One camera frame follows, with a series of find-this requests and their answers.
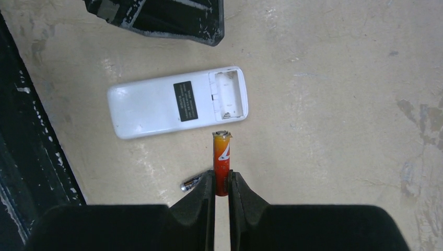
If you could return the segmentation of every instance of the stained surface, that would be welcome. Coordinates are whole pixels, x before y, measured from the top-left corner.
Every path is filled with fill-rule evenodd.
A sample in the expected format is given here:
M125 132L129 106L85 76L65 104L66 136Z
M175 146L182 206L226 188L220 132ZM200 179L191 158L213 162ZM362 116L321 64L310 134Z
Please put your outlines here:
M443 249L443 3L225 1L214 47L145 38L80 0L0 0L21 56L89 204L174 204L229 130L231 167L269 203L386 209L411 250ZM107 89L238 65L249 117L119 140ZM229 247L216 200L217 250Z

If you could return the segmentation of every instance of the red and orange battery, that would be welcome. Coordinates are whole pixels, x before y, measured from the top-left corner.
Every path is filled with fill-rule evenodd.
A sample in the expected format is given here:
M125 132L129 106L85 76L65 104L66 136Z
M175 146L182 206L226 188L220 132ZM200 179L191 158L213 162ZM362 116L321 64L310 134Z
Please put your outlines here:
M228 131L217 131L212 133L214 137L214 173L215 173L215 195L228 195L229 174L229 141L231 133Z

